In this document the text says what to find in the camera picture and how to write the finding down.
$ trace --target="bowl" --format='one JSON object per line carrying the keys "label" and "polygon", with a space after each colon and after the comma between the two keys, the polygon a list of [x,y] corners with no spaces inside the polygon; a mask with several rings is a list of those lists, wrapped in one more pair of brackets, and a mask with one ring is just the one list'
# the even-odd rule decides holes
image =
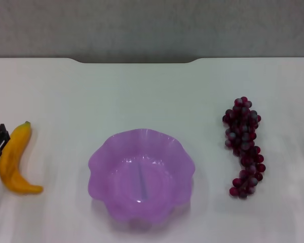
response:
{"label": "bowl", "polygon": [[89,159],[88,192],[118,221],[164,221],[192,194],[195,165],[175,138],[151,129],[115,134]]}

